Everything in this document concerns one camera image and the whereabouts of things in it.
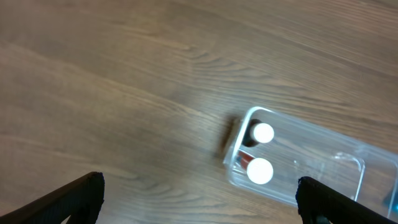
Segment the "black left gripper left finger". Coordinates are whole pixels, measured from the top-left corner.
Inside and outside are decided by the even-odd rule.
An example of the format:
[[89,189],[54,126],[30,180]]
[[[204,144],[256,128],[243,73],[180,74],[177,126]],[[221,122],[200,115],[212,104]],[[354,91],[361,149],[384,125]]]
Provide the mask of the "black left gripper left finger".
[[90,172],[1,216],[1,223],[96,223],[103,202],[103,174]]

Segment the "blue box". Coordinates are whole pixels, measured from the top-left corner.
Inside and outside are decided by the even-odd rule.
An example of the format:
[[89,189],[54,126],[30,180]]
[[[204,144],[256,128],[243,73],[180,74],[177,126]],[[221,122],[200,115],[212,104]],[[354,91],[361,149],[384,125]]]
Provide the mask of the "blue box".
[[384,198],[383,205],[391,207],[391,212],[397,214],[397,191],[391,190]]

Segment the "red bottle white cap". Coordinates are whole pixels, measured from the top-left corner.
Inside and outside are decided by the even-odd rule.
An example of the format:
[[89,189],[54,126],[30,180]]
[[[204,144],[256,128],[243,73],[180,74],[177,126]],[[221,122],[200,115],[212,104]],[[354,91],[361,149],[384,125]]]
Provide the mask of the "red bottle white cap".
[[255,184],[267,184],[273,178],[274,168],[266,159],[254,157],[244,151],[239,151],[236,161],[246,172],[249,180]]

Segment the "dark bottle white cap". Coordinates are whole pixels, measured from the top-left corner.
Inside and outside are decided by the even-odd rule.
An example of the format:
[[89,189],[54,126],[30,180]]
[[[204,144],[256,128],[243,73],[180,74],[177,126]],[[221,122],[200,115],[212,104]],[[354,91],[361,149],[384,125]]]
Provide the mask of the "dark bottle white cap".
[[271,125],[263,123],[259,119],[252,119],[245,131],[242,145],[254,147],[258,144],[269,143],[273,140],[274,134],[275,132]]

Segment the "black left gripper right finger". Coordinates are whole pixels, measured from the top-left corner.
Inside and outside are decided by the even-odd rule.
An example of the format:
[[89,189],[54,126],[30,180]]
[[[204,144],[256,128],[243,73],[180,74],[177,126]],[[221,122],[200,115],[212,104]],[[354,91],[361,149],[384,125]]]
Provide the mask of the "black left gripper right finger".
[[303,224],[396,224],[308,176],[299,178],[295,199]]

